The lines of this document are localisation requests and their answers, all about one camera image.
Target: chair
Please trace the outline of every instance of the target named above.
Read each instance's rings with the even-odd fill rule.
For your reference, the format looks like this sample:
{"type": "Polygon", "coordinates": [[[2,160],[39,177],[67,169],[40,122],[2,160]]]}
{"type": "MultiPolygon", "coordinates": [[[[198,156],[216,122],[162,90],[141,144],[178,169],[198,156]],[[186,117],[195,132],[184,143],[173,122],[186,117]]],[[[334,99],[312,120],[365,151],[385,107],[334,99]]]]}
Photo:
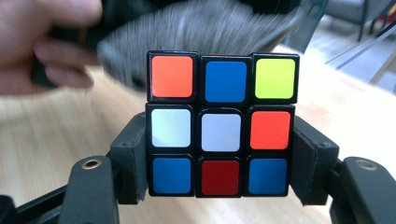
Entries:
{"type": "Polygon", "coordinates": [[[361,41],[364,24],[383,15],[395,2],[396,0],[329,0],[324,14],[358,24],[361,27],[358,41],[361,41]]]}

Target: finger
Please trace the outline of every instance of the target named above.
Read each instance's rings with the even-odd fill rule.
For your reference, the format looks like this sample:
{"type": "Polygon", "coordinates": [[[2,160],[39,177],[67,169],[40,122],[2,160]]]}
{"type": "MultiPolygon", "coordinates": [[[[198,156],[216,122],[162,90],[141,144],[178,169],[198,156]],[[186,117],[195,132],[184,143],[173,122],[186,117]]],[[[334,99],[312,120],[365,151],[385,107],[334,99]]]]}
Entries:
{"type": "Polygon", "coordinates": [[[35,44],[35,56],[42,63],[71,67],[99,64],[94,50],[51,38],[41,39],[35,44]]]}
{"type": "Polygon", "coordinates": [[[21,63],[12,68],[0,68],[0,95],[23,95],[49,91],[29,78],[30,64],[21,63]]]}
{"type": "Polygon", "coordinates": [[[58,86],[89,88],[93,85],[92,79],[84,69],[51,64],[46,66],[46,74],[48,79],[58,86]]]}
{"type": "Polygon", "coordinates": [[[50,17],[35,1],[0,4],[0,66],[19,63],[33,54],[33,42],[51,27],[50,17]]]}
{"type": "Polygon", "coordinates": [[[53,22],[66,26],[90,26],[102,16],[100,0],[36,0],[53,22]]]}

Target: blue sticker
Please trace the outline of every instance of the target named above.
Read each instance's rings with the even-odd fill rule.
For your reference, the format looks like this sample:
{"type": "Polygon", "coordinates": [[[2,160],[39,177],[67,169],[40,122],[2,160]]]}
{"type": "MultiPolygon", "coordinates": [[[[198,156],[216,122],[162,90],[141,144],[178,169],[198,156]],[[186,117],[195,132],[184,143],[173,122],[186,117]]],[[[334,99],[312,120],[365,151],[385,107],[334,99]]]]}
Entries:
{"type": "Polygon", "coordinates": [[[250,162],[248,191],[251,194],[286,192],[287,162],[283,159],[253,159],[250,162]]]}
{"type": "Polygon", "coordinates": [[[156,158],[153,161],[156,193],[183,194],[191,191],[191,161],[185,158],[156,158]]]}
{"type": "Polygon", "coordinates": [[[242,103],[246,99],[247,65],[209,62],[205,72],[205,99],[209,103],[242,103]]]}

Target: floor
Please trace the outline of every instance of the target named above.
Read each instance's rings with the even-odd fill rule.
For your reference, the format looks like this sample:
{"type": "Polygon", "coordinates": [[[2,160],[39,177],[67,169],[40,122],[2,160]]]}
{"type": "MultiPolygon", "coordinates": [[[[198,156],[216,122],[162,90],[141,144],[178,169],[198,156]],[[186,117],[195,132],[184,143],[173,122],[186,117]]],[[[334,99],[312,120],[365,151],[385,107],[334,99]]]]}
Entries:
{"type": "MultiPolygon", "coordinates": [[[[381,29],[381,22],[375,27],[375,32],[381,29]]],[[[363,38],[358,42],[359,26],[335,20],[324,16],[305,52],[306,55],[314,56],[328,65],[339,67],[337,57],[346,50],[362,46],[373,39],[368,34],[370,23],[366,24],[363,38]]],[[[339,70],[356,77],[364,82],[369,82],[388,57],[396,51],[396,32],[364,51],[359,57],[342,65],[339,70]]],[[[384,77],[377,83],[378,88],[396,94],[396,73],[387,71],[384,77]]]]}

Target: orange sticker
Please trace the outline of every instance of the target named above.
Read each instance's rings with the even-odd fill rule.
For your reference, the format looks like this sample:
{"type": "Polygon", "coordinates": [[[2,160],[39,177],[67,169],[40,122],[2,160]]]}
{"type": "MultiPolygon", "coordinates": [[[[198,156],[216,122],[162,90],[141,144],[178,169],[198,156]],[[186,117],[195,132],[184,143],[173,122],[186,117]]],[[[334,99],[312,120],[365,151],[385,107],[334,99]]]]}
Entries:
{"type": "Polygon", "coordinates": [[[290,113],[256,111],[251,117],[250,146],[253,149],[286,149],[290,135],[290,113]]]}
{"type": "Polygon", "coordinates": [[[155,56],[151,61],[151,91],[155,97],[190,97],[193,79],[192,58],[155,56]]]}

